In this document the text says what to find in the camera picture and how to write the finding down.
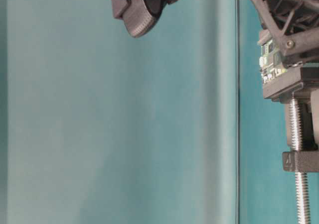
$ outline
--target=screw head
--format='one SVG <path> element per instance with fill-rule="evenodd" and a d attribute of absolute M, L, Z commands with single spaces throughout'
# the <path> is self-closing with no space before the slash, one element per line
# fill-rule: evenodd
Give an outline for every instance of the screw head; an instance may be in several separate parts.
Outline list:
<path fill-rule="evenodd" d="M 294 46 L 295 46 L 294 41 L 289 40 L 289 41 L 286 42 L 286 47 L 287 47 L 288 49 L 292 49 Z"/>

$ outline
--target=metal screw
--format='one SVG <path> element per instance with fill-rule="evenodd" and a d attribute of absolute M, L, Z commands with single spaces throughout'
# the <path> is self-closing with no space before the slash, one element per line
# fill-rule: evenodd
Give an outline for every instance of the metal screw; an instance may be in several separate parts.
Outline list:
<path fill-rule="evenodd" d="M 292 98 L 289 104 L 290 129 L 292 135 L 292 151 L 305 149 L 303 142 L 303 126 L 300 104 Z M 298 209 L 298 224 L 310 224 L 310 205 L 308 193 L 307 173 L 295 173 L 296 199 Z"/>
<path fill-rule="evenodd" d="M 294 41 L 289 40 L 289 41 L 286 42 L 286 47 L 287 47 L 288 49 L 292 49 L 294 46 L 295 46 Z"/>

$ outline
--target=black plastic bracket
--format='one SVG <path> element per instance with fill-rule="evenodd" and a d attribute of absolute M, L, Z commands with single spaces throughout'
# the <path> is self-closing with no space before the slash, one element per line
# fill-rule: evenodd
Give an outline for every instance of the black plastic bracket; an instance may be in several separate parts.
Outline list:
<path fill-rule="evenodd" d="M 286 172 L 318 173 L 319 151 L 284 152 L 283 168 Z"/>

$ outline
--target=green circuit board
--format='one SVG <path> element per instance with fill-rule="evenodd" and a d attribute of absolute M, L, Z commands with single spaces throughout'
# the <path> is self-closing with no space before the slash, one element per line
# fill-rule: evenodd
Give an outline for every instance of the green circuit board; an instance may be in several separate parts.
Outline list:
<path fill-rule="evenodd" d="M 263 84 L 272 81 L 287 71 L 283 66 L 280 50 L 273 39 L 261 46 L 259 65 Z"/>

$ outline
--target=black 3d-printed part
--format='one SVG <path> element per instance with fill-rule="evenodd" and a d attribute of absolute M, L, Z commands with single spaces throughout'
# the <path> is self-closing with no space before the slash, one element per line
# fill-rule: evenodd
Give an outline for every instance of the black 3d-printed part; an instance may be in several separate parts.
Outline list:
<path fill-rule="evenodd" d="M 319 0 L 252 0 L 285 64 L 319 60 Z"/>
<path fill-rule="evenodd" d="M 124 21 L 132 37 L 150 31 L 167 3 L 177 0 L 112 0 L 113 16 Z"/>
<path fill-rule="evenodd" d="M 265 99 L 286 103 L 292 95 L 310 99 L 311 92 L 316 89 L 319 89 L 319 69 L 296 67 L 263 85 L 263 95 Z"/>
<path fill-rule="evenodd" d="M 283 168 L 286 172 L 319 172 L 319 151 L 298 151 L 283 153 Z"/>

